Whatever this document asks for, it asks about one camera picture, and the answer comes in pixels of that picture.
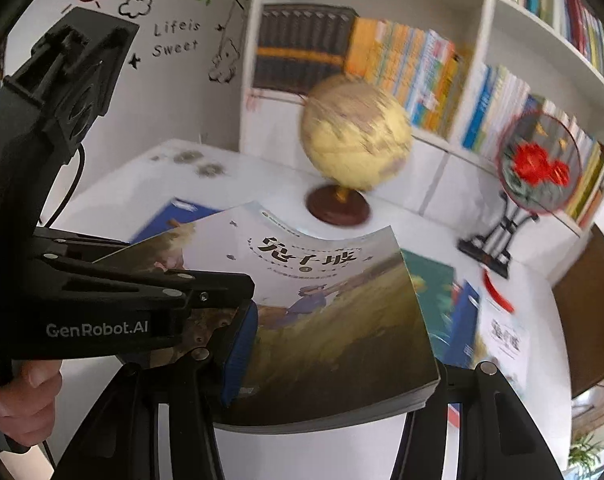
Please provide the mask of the person left hand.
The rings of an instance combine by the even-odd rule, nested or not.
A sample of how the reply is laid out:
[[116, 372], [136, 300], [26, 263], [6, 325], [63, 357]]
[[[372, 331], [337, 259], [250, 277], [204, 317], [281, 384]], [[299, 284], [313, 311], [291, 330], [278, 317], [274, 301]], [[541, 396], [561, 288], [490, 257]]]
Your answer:
[[24, 446], [46, 440], [55, 426], [62, 388], [60, 360], [25, 361], [14, 380], [0, 388], [0, 432]]

